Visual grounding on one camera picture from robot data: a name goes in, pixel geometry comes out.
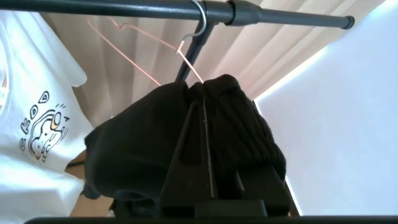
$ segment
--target white t-shirt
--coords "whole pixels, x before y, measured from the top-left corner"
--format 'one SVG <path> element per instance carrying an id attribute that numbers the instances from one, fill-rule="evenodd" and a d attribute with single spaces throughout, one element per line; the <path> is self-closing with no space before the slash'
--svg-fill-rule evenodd
<path id="1" fill-rule="evenodd" d="M 8 52 L 0 63 L 9 66 L 0 114 L 0 220 L 68 216 L 84 182 L 64 170 L 93 129 L 72 91 L 86 75 L 39 13 L 0 11 L 0 21 Z"/>

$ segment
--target curtain fold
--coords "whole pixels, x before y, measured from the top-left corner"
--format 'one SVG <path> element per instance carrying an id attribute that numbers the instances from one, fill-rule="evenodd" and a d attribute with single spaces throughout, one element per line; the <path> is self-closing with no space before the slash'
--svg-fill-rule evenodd
<path id="1" fill-rule="evenodd" d="M 352 15 L 358 23 L 383 0 L 251 2 L 268 9 Z M 103 41 L 86 23 L 85 16 L 45 13 L 43 17 L 87 73 L 87 83 L 75 89 L 75 94 L 93 125 L 117 115 L 157 87 Z M 118 29 L 105 17 L 90 16 L 90 19 L 105 37 L 161 84 L 175 80 L 183 60 L 172 49 L 133 29 Z M 116 20 L 119 24 L 129 22 L 139 26 L 176 47 L 185 34 L 194 32 L 197 25 L 197 21 L 149 18 L 116 17 Z M 204 80 L 224 73 L 235 76 L 248 97 L 254 99 L 344 32 L 349 30 L 283 24 L 244 27 L 219 24 L 202 48 L 194 67 Z M 190 42 L 184 45 L 184 53 Z M 191 72 L 187 83 L 192 85 L 197 81 Z"/>

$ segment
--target wire hanger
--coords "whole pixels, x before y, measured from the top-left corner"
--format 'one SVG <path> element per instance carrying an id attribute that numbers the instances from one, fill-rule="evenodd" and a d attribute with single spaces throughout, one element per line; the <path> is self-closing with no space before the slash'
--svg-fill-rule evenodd
<path id="1" fill-rule="evenodd" d="M 176 51 L 177 54 L 179 54 L 179 56 L 181 56 L 181 58 L 184 60 L 184 62 L 188 65 L 188 67 L 191 69 L 191 71 L 196 75 L 196 77 L 199 79 L 199 81 L 201 83 L 203 83 L 203 79 L 201 78 L 201 76 L 199 76 L 198 72 L 194 69 L 194 67 L 192 66 L 192 64 L 188 61 L 188 59 L 184 56 L 184 54 L 181 52 L 181 48 L 185 43 L 185 40 L 189 37 L 196 37 L 201 35 L 205 29 L 206 29 L 206 25 L 207 25 L 207 20 L 206 20 L 206 15 L 205 12 L 203 10 L 203 8 L 201 7 L 201 5 L 199 4 L 199 2 L 197 0 L 190 0 L 193 3 L 195 3 L 195 5 L 198 6 L 199 11 L 201 13 L 201 17 L 202 17 L 202 28 L 200 29 L 199 32 L 197 32 L 196 34 L 187 34 L 183 37 L 181 44 L 178 48 L 176 48 L 175 46 L 173 46 L 172 44 L 167 43 L 166 41 L 144 31 L 143 29 L 134 26 L 130 23 L 123 23 L 122 25 L 119 25 L 112 17 L 107 17 L 109 20 L 112 21 L 112 23 L 118 28 L 118 29 L 124 29 L 126 27 L 128 28 L 132 28 L 135 29 L 143 34 L 145 34 L 146 36 L 159 41 L 161 44 L 164 44 L 165 46 L 173 49 Z M 86 17 L 86 21 L 88 23 L 88 25 L 103 39 L 105 40 L 112 48 L 114 48 L 119 54 L 121 54 L 128 62 L 130 62 L 131 64 L 133 64 L 136 68 L 138 68 L 143 74 L 145 74 L 148 78 L 150 78 L 154 83 L 156 83 L 158 86 L 161 86 L 161 84 L 155 79 L 153 78 L 151 75 L 149 75 L 144 69 L 142 69 L 140 66 L 138 66 L 138 64 L 136 64 L 133 60 L 131 60 L 129 57 L 126 56 L 126 54 L 124 54 L 121 50 L 119 50 L 110 40 L 108 40 L 95 26 L 92 25 L 90 18 L 87 16 Z"/>

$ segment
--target black garment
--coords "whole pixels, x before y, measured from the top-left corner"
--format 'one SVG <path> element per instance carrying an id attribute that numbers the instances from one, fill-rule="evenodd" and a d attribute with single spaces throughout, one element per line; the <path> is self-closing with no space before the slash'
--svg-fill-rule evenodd
<path id="1" fill-rule="evenodd" d="M 271 131 L 235 78 L 223 75 L 188 89 L 160 86 L 86 139 L 87 184 L 101 195 L 128 201 L 131 216 L 159 215 L 159 195 L 190 103 L 205 99 L 217 171 L 272 164 L 281 180 L 285 158 Z"/>

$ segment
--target metal hook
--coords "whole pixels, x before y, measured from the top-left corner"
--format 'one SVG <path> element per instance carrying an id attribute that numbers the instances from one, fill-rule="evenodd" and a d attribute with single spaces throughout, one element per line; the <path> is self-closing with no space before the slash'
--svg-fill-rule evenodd
<path id="1" fill-rule="evenodd" d="M 203 24 L 202 24 L 202 27 L 201 27 L 200 31 L 197 32 L 196 34 L 187 34 L 187 35 L 185 35 L 182 38 L 183 42 L 185 42 L 185 40 L 187 38 L 189 38 L 189 37 L 197 37 L 197 36 L 201 35 L 205 31 L 206 26 L 207 26 L 206 14 L 205 14 L 205 11 L 203 10 L 203 8 L 201 7 L 200 3 L 197 0 L 191 0 L 191 2 L 195 3 L 198 6 Z"/>

